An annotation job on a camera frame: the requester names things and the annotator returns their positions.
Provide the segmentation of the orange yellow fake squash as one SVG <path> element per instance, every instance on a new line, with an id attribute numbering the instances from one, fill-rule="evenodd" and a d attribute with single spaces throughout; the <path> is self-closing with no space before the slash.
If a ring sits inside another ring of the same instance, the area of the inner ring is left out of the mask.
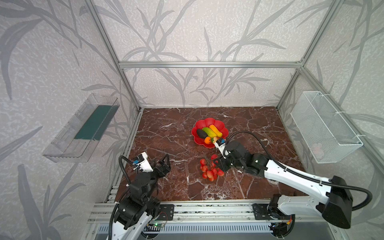
<path id="1" fill-rule="evenodd" d="M 209 128 L 216 134 L 218 138 L 221 138 L 223 136 L 223 133 L 221 133 L 215 125 L 210 125 Z"/>

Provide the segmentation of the bunch of red fake cherries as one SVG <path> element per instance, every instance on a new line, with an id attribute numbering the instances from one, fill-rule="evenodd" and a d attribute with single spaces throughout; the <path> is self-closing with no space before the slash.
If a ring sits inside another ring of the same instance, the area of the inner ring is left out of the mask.
<path id="1" fill-rule="evenodd" d="M 225 172 L 219 168 L 219 156 L 214 154 L 210 159 L 200 159 L 200 170 L 203 179 L 213 182 L 218 177 L 223 177 Z"/>

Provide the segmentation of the small fake orange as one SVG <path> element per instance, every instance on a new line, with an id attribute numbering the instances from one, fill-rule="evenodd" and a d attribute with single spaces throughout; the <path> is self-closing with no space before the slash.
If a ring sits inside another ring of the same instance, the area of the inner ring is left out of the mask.
<path id="1" fill-rule="evenodd" d="M 209 145 L 212 143 L 212 138 L 210 137 L 206 137 L 205 140 L 204 140 L 205 144 Z"/>

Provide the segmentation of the green yellow fake cucumber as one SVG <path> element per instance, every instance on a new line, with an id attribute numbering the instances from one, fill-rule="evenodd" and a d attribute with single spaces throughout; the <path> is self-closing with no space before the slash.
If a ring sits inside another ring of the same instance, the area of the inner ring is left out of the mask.
<path id="1" fill-rule="evenodd" d="M 204 127 L 202 128 L 202 130 L 208 134 L 208 137 L 210 138 L 216 137 L 216 134 L 209 127 Z"/>

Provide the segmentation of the dark fake avocado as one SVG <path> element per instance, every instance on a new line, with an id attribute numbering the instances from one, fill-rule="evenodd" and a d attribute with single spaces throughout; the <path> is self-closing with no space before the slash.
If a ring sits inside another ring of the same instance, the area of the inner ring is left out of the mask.
<path id="1" fill-rule="evenodd" d="M 199 138 L 205 140 L 208 137 L 208 134 L 202 129 L 197 129 L 197 135 Z"/>

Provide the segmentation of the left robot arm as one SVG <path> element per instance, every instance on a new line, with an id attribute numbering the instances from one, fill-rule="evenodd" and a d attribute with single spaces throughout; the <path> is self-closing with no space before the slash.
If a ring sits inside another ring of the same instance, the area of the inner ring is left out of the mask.
<path id="1" fill-rule="evenodd" d="M 153 166 L 145 152 L 133 161 L 119 156 L 118 162 L 128 186 L 112 211 L 107 239 L 136 240 L 144 236 L 152 240 L 174 218 L 175 206 L 162 205 L 153 195 L 158 191 L 159 179 L 171 171 L 170 156 L 166 154 Z"/>

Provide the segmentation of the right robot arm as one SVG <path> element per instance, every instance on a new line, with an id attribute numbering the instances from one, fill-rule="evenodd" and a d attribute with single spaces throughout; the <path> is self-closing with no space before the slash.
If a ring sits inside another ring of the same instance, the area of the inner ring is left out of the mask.
<path id="1" fill-rule="evenodd" d="M 251 154 L 236 141 L 226 143 L 224 139 L 219 139 L 214 145 L 221 153 L 218 166 L 223 172 L 236 168 L 306 194 L 304 197 L 276 197 L 270 203 L 270 213 L 321 216 L 338 228 L 351 227 L 353 197 L 350 190 L 345 188 L 342 178 L 335 176 L 327 179 L 307 174 L 277 163 L 267 155 Z"/>

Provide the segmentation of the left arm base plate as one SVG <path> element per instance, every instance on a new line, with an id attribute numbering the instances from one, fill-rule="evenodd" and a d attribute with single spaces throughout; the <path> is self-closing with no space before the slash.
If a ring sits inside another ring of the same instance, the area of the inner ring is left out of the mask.
<path id="1" fill-rule="evenodd" d="M 175 205 L 160 204 L 160 207 L 155 211 L 155 221 L 172 221 L 175 213 Z"/>

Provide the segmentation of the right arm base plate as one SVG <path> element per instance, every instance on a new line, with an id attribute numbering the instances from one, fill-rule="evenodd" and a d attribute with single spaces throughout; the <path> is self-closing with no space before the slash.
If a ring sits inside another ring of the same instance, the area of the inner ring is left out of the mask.
<path id="1" fill-rule="evenodd" d="M 273 220 L 274 218 L 271 216 L 268 210 L 269 204 L 252 204 L 253 214 L 255 220 Z"/>

